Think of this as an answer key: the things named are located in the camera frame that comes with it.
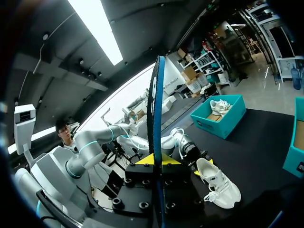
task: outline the vent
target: vent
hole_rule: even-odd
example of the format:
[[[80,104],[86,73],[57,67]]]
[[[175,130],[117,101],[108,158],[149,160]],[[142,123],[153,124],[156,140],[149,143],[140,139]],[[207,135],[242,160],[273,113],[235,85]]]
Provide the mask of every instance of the vent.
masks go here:
[[[27,121],[30,119],[30,111],[20,113],[20,122]]]

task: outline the glasses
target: glasses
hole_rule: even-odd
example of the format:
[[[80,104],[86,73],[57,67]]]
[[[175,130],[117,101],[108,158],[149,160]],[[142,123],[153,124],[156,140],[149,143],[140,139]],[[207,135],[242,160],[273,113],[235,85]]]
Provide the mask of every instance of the glasses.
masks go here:
[[[65,126],[64,128],[59,130],[59,133],[64,133],[64,132],[68,132],[69,131],[69,127]]]

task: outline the shoe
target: shoe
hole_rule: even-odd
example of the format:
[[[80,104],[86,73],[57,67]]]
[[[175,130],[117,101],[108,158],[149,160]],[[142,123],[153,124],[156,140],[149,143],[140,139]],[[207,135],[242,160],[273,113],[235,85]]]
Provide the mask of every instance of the shoe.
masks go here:
[[[219,101],[211,100],[210,106],[212,109],[212,114],[221,115],[222,117],[226,115],[232,107],[231,104],[229,104],[227,101],[223,101],[222,99]]]
[[[210,83],[208,83],[208,85],[205,85],[204,87],[202,87],[202,89],[200,90],[200,94],[204,95],[205,89],[208,89],[211,86]]]
[[[196,165],[202,181],[209,184],[210,192],[204,197],[205,202],[210,201],[221,208],[230,209],[241,201],[241,192],[237,186],[217,166],[204,158],[198,159]]]

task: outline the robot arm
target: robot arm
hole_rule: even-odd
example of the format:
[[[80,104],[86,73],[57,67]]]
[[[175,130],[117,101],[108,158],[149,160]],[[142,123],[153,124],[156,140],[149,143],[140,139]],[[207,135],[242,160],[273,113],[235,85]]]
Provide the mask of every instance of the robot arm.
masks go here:
[[[97,139],[104,144],[120,135],[129,133],[129,130],[129,125],[121,123],[100,131],[80,131],[76,133],[74,141],[79,154],[75,154],[66,163],[66,170],[69,175],[73,178],[80,178],[86,170],[98,164],[105,157]]]
[[[127,123],[127,124],[130,123],[129,118],[130,118],[130,115],[132,112],[131,109],[136,107],[137,105],[139,105],[143,100],[145,100],[148,97],[148,94],[149,94],[149,90],[146,89],[140,97],[136,98],[126,108],[123,108],[125,123]]]
[[[102,144],[117,139],[120,144],[126,144],[139,151],[149,150],[147,140],[138,136],[129,136],[130,127],[121,123],[109,126],[101,131],[82,131],[78,132],[74,141],[79,150],[67,163],[66,170],[73,178],[80,178],[82,174],[98,164],[105,154],[102,151],[97,139]],[[182,128],[174,128],[169,136],[161,139],[161,152],[171,156],[174,149],[178,147],[180,157],[186,162],[191,163],[200,157],[200,151],[188,135],[184,134]]]

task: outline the yellow marker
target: yellow marker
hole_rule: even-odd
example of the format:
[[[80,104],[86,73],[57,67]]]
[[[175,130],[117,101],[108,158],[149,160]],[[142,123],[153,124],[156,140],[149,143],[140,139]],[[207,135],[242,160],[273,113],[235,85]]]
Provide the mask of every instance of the yellow marker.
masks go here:
[[[166,154],[161,154],[162,156],[162,165],[167,165],[169,163],[171,163],[172,165],[178,165],[178,164],[181,164],[180,162],[178,162],[177,160],[174,160],[173,158],[169,157],[168,155]],[[144,164],[149,164],[149,165],[154,165],[154,155],[153,153],[150,154],[149,156],[141,159],[140,161],[138,161],[136,164],[141,164],[141,165],[144,165]],[[199,176],[199,172],[198,171],[195,171],[194,172],[195,175]]]

